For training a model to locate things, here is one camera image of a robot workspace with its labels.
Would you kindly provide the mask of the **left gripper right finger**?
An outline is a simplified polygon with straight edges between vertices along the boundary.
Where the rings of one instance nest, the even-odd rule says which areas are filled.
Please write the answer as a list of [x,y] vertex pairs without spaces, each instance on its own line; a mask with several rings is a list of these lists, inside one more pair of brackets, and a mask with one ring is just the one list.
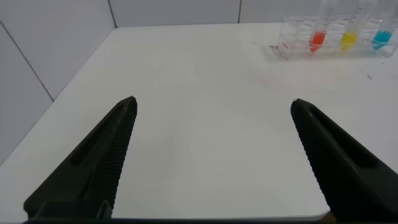
[[396,222],[397,173],[315,105],[290,113],[325,200],[339,222]]

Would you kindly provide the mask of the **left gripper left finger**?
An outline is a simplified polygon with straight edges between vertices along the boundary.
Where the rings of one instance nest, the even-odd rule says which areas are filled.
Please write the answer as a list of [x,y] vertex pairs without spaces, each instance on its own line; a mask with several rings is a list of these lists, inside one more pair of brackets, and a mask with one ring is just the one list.
[[111,218],[137,116],[137,101],[118,102],[24,202],[28,218]]

